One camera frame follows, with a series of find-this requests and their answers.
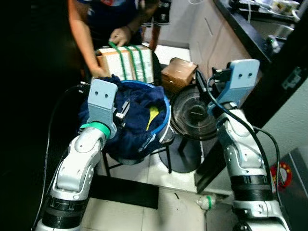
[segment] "black stool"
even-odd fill
[[[175,138],[174,130],[173,130],[173,128],[171,126],[169,126],[168,130],[167,130],[167,133],[166,133],[164,139],[161,142],[162,147],[159,148],[158,150],[150,153],[150,155],[154,155],[154,154],[166,151],[167,159],[168,159],[168,172],[169,173],[172,172],[169,145],[173,143],[174,138]],[[103,154],[103,161],[104,161],[104,165],[105,165],[107,176],[111,177],[110,170],[115,168],[115,167],[119,167],[119,166],[121,166],[123,164],[119,163],[119,164],[116,164],[116,165],[113,165],[113,166],[109,166],[108,160],[107,160],[107,153],[104,150],[102,150],[102,154]]]

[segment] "small brown box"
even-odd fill
[[[162,70],[162,85],[173,93],[187,86],[193,78],[197,65],[179,58],[173,58]]]

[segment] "floor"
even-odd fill
[[[169,64],[173,57],[190,61],[188,49],[158,45],[155,53],[162,64]],[[117,164],[107,158],[110,166]],[[194,172],[169,174],[158,154],[110,171],[115,178],[160,186],[158,209],[91,198],[82,231],[205,231],[205,212],[196,203],[200,195],[196,194]]]

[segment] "black countertop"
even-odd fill
[[[253,59],[260,60],[260,69],[264,71],[271,64],[273,54],[271,48],[261,35],[237,11],[234,12],[229,0],[213,0],[224,18],[234,30],[237,37]]]

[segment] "green strap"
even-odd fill
[[[123,69],[123,73],[124,73],[124,80],[127,80],[122,52],[117,48],[117,46],[113,42],[109,42],[109,46],[111,46],[113,49],[115,49],[119,53],[120,61],[121,61],[121,65],[122,65],[122,69]]]
[[[130,53],[131,59],[132,59],[132,61],[133,61],[133,67],[134,67],[134,72],[135,72],[136,80],[138,80],[137,68],[136,68],[136,64],[135,64],[135,59],[134,59],[133,52],[132,52],[131,49],[128,48],[127,46],[123,46],[123,47],[126,48],[126,50],[128,50],[128,52]]]
[[[81,125],[80,128],[89,128],[89,127],[92,127],[92,128],[97,128],[98,130],[100,130],[102,133],[105,134],[106,136],[106,140],[110,137],[110,130],[108,127],[106,127],[104,124],[102,123],[99,123],[99,122],[92,122],[92,123],[89,123],[89,124],[83,124]]]
[[[137,46],[132,45],[132,44],[130,44],[130,46],[132,46],[133,48],[135,48],[135,49],[138,51],[138,53],[139,53],[140,62],[141,62],[141,67],[142,67],[142,73],[143,73],[143,81],[146,83],[146,76],[145,76],[144,63],[143,63],[143,58],[142,58],[142,52],[141,52],[141,50],[140,50]]]
[[[206,196],[207,199],[208,199],[208,209],[211,209],[212,208],[212,200],[211,200],[211,197],[210,196]]]

